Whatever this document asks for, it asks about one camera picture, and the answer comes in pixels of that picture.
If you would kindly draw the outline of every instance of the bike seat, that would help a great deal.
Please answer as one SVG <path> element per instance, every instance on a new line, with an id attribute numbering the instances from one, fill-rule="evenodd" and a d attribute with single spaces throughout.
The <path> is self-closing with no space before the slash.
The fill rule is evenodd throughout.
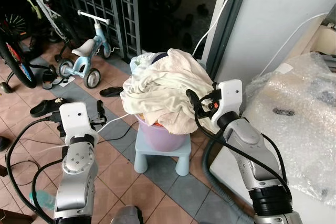
<path id="1" fill-rule="evenodd" d="M 83 45 L 79 48 L 72 50 L 72 53 L 80 57 L 89 57 L 93 51 L 95 41 L 93 39 L 88 39 Z"/>

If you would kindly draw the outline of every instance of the white wall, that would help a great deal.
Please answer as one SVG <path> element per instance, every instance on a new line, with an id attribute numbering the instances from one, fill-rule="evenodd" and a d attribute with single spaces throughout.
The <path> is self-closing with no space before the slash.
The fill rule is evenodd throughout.
<path id="1" fill-rule="evenodd" d="M 243 0 L 216 81 L 259 74 L 291 33 L 306 19 L 328 12 L 336 0 Z M 273 71 L 307 29 L 304 25 L 266 72 Z"/>

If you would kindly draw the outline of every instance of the tiled floor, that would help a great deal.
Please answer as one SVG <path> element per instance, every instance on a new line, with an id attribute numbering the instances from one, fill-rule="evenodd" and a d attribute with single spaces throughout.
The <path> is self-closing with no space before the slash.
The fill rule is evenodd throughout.
<path id="1" fill-rule="evenodd" d="M 34 63 L 48 65 L 54 63 L 54 54 L 61 44 L 49 45 L 43 55 Z M 99 57 L 93 58 L 93 67 L 101 71 L 102 82 L 95 89 L 87 89 L 82 79 L 76 78 L 65 88 L 60 86 L 52 90 L 44 90 L 41 86 L 29 89 L 23 86 L 14 76 L 10 85 L 15 88 L 12 94 L 0 95 L 0 135 L 11 140 L 33 119 L 29 110 L 42 99 L 63 97 L 70 101 L 84 101 L 90 117 L 96 115 L 96 101 L 100 99 L 106 107 L 108 120 L 115 119 L 125 112 L 120 98 L 102 98 L 99 91 L 110 86 L 120 86 L 130 74 L 129 66 L 112 56 L 108 62 Z M 0 61 L 0 81 L 9 74 L 8 67 Z M 110 124 L 100 133 L 100 141 L 116 138 L 124 134 L 129 125 L 136 121 L 130 115 Z M 206 137 L 199 131 L 192 134 L 192 154 L 190 174 L 181 177 L 175 172 L 176 158 L 150 156 L 148 170 L 144 174 L 134 171 L 135 138 L 138 124 L 128 134 L 116 141 L 103 142 L 96 147 L 96 159 L 99 165 L 95 180 L 96 196 L 92 223 L 108 224 L 116 211 L 127 204 L 140 207 L 145 223 L 155 224 L 197 224 L 236 223 L 239 219 L 228 205 L 211 190 L 201 169 L 201 157 L 207 143 Z M 12 163 L 35 160 L 40 166 L 60 158 L 60 150 L 54 149 L 45 153 L 36 152 L 63 144 L 58 137 L 55 124 L 39 123 L 24 134 L 12 155 Z M 5 152 L 0 152 L 0 164 L 5 165 Z M 30 181 L 36 172 L 32 163 L 22 163 L 13 167 L 13 174 L 18 183 Z M 55 195 L 61 180 L 59 165 L 46 169 L 39 176 L 38 189 L 44 189 Z M 20 186 L 26 197 L 29 197 L 31 185 Z M 8 177 L 0 180 L 0 208 L 33 215 L 18 198 Z M 44 223 L 37 218 L 34 223 Z"/>

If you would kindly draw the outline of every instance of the pink basket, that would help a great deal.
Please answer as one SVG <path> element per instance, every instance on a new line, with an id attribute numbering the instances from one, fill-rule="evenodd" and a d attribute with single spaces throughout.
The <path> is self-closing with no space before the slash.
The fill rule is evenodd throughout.
<path id="1" fill-rule="evenodd" d="M 135 115 L 135 117 L 139 121 L 139 126 L 145 138 L 144 140 L 154 150 L 172 152 L 183 145 L 187 134 L 171 134 L 165 127 L 156 125 L 148 126 L 138 115 Z"/>

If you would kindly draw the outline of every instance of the light blue stool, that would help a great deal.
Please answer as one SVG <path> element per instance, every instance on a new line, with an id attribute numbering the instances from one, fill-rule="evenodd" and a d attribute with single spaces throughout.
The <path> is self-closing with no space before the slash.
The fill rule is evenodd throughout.
<path id="1" fill-rule="evenodd" d="M 146 172 L 148 168 L 146 155 L 178 157 L 179 159 L 175 167 L 177 174 L 179 174 L 180 176 L 186 176 L 189 173 L 189 156 L 191 153 L 191 140 L 189 134 L 187 135 L 183 145 L 172 152 L 160 152 L 148 146 L 145 142 L 144 135 L 140 127 L 138 129 L 136 139 L 134 170 L 137 173 Z"/>

